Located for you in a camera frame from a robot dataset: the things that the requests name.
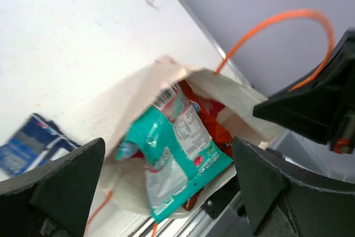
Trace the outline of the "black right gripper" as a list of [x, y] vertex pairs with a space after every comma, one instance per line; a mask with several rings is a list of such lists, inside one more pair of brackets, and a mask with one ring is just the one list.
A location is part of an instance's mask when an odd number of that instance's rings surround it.
[[326, 79], [281, 93], [253, 108], [253, 116], [278, 124], [337, 154], [354, 152], [354, 28], [331, 50]]

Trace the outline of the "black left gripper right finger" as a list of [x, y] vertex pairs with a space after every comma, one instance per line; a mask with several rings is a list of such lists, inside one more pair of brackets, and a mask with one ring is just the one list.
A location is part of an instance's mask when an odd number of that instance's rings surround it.
[[287, 162], [244, 138], [232, 153], [254, 236], [354, 236], [354, 184]]

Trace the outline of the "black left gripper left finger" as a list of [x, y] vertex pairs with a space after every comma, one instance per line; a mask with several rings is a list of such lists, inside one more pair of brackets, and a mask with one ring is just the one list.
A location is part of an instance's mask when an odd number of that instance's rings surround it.
[[105, 156], [96, 138], [1, 182], [1, 236], [83, 236]]

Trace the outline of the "beige paper bag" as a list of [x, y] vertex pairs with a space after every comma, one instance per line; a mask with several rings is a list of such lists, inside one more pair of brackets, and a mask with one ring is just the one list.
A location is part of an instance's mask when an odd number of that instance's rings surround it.
[[252, 110], [265, 97], [238, 78], [163, 56], [100, 95], [106, 153], [94, 222], [106, 206], [156, 223], [190, 215], [235, 177], [231, 143], [264, 148], [282, 133]]

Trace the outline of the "red Doritos bag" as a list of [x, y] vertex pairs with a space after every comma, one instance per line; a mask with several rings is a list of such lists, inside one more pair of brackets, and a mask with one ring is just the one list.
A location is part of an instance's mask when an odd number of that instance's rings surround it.
[[173, 188], [163, 198], [165, 211], [172, 212], [182, 205], [190, 211], [198, 192], [232, 159], [231, 134], [217, 121], [224, 105], [196, 95], [188, 82], [173, 86], [174, 97], [168, 107], [174, 137], [168, 150], [172, 153], [165, 166], [172, 171], [168, 183]]

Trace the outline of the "teal snack bag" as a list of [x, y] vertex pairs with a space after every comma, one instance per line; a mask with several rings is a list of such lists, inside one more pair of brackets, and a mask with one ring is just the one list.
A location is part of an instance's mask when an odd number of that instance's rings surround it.
[[116, 160], [143, 157], [157, 223], [180, 207], [192, 209], [204, 186], [232, 164], [231, 134], [206, 103], [187, 81], [173, 84], [131, 124], [118, 146]]

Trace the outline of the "blue snack bag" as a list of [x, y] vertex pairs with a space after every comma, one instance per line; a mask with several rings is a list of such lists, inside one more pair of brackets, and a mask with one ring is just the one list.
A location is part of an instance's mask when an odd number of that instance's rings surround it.
[[32, 113], [1, 145], [1, 169], [10, 177], [57, 160], [81, 147], [52, 120]]

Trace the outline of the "aluminium mounting rail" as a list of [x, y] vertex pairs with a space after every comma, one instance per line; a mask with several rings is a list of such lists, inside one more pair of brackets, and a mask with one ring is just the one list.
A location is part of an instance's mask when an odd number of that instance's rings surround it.
[[157, 227], [152, 218], [146, 219], [130, 236], [250, 236], [238, 229], [244, 219], [237, 214], [242, 207], [241, 193], [238, 192], [220, 215], [213, 219], [201, 208], [182, 219], [166, 219]]

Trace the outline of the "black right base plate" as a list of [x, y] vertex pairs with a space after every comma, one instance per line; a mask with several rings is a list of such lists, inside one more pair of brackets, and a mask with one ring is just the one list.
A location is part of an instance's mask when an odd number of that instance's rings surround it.
[[207, 215], [216, 219], [240, 191], [239, 180], [235, 175], [219, 190], [213, 193], [201, 206]]

